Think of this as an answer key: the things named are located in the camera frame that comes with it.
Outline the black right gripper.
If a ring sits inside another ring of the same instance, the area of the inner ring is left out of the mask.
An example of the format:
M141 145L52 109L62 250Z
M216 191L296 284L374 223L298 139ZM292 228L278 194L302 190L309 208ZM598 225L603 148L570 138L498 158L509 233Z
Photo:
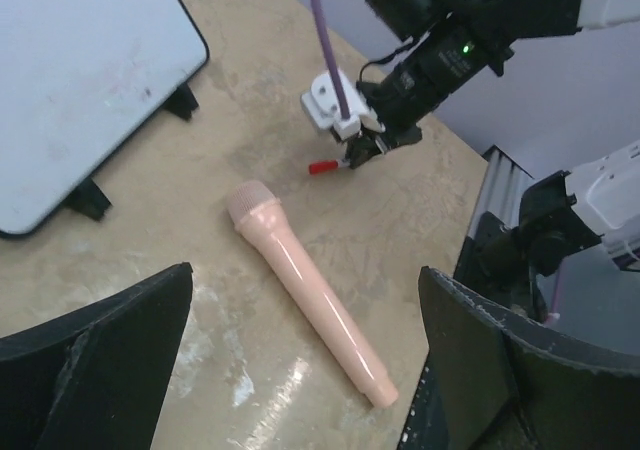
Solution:
M356 169L378 155L404 146L419 143L422 130L416 122L410 122L404 111L392 97L383 97L381 85L373 82L358 81L356 89L365 98L365 102L375 112L376 123L383 127L382 132L373 130L372 124L361 124L360 133L349 142L349 167Z

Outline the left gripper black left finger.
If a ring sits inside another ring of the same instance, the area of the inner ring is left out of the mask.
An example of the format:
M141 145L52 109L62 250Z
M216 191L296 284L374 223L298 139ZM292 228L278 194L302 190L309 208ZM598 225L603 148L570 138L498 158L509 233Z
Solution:
M150 448L192 293L180 263L2 338L2 448Z

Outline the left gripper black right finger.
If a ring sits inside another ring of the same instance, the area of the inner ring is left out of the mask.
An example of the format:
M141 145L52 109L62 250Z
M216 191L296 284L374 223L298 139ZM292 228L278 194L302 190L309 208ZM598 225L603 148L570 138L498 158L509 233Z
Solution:
M559 333L431 267L402 449L636 449L639 359Z

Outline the red capped whiteboard marker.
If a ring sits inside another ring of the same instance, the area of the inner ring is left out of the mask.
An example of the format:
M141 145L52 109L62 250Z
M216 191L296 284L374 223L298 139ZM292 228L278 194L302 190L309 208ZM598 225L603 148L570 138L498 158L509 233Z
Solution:
M319 175L342 168L348 168L349 166L350 161L348 159L316 161L308 166L308 172L310 175Z

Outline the white whiteboard black frame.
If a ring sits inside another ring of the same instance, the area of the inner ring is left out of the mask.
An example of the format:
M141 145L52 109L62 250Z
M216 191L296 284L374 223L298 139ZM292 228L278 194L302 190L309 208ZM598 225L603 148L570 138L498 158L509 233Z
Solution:
M1 232L110 202L93 174L160 110L189 120L209 48L182 0L1 0Z

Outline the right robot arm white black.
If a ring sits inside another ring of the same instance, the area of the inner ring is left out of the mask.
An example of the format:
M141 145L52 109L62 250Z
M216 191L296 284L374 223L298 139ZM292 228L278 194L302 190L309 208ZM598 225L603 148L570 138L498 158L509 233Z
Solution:
M419 120L484 68L502 75L519 39L570 36L639 17L639 0L367 0L398 37L393 71L356 87L382 132L363 127L346 151L359 167L421 139ZM493 214L473 246L469 286L531 319L550 312L537 286L562 261L598 245L639 215L639 147L630 144L599 160L558 171L522 195L519 221L506 228Z

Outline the pink toy microphone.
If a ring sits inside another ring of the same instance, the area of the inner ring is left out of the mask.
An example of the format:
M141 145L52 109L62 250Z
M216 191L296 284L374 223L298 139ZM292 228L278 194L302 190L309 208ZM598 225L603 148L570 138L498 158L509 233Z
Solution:
M229 193L227 210L357 389L373 406L391 406L399 393L385 365L294 234L280 200L251 180Z

